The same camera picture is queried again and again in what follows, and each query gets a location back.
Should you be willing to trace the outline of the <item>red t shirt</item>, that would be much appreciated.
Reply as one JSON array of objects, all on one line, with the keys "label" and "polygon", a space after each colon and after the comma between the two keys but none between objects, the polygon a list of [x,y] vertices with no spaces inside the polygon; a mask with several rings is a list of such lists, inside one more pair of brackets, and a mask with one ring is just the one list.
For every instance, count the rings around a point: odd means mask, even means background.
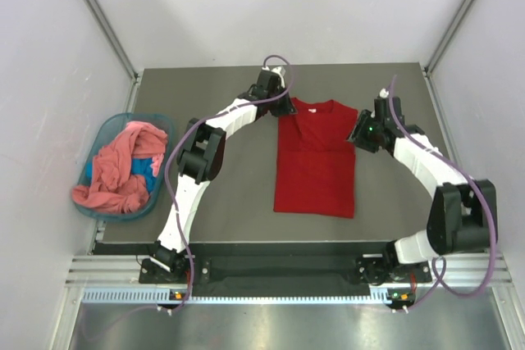
[{"label": "red t shirt", "polygon": [[347,138],[358,111],[335,100],[292,103],[297,112],[278,121],[274,211],[352,219],[356,152]]}]

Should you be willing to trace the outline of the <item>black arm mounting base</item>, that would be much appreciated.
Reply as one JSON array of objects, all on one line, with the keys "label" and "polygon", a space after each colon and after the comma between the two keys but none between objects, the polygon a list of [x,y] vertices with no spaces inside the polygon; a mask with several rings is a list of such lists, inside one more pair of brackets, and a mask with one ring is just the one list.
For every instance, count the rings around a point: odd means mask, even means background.
[{"label": "black arm mounting base", "polygon": [[192,243],[173,271],[151,259],[141,284],[190,284],[197,296],[364,295],[373,285],[428,284],[428,264],[382,265],[383,242]]}]

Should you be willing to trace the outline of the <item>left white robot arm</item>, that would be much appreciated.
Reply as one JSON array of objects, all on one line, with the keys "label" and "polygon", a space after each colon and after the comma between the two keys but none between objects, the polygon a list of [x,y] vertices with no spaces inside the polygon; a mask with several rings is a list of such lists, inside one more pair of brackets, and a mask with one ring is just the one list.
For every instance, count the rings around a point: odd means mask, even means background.
[{"label": "left white robot arm", "polygon": [[193,119],[176,145],[178,165],[176,191],[167,222],[158,236],[152,260],[166,280],[180,280],[186,270],[189,234],[200,200],[219,174],[224,160],[226,141],[247,125],[267,113],[279,117],[292,115],[291,102],[282,66],[264,66],[257,82],[240,94],[229,106],[214,116]]}]

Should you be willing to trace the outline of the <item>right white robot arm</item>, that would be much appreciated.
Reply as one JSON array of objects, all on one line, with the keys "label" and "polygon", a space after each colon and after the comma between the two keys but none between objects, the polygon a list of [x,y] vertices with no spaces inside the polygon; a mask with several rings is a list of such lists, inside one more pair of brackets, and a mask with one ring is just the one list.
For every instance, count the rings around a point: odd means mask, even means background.
[{"label": "right white robot arm", "polygon": [[373,110],[359,113],[348,140],[367,152],[388,152],[432,199],[425,229],[385,246],[382,268],[389,279],[403,280],[415,264],[496,245],[495,186],[462,173],[421,128],[406,125],[399,98],[378,95]]}]

